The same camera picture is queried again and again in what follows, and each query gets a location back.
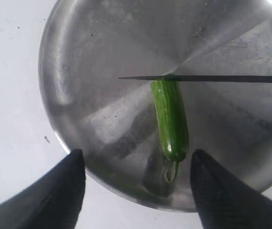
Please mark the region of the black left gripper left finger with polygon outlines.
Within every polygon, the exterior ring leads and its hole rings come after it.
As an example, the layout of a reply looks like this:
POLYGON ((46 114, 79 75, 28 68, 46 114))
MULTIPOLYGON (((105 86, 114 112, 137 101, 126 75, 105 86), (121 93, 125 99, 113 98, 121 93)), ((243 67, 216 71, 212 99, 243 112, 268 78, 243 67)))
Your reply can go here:
POLYGON ((76 149, 31 186, 0 204, 0 229, 74 229, 85 187, 83 153, 76 149))

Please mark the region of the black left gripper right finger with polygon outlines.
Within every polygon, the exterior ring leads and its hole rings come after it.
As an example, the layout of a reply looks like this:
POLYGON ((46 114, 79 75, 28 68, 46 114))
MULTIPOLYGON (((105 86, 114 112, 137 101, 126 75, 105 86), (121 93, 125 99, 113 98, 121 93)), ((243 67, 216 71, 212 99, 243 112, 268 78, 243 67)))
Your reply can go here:
POLYGON ((191 159, 190 184, 205 229, 272 229, 272 200, 222 167, 204 150, 191 159))

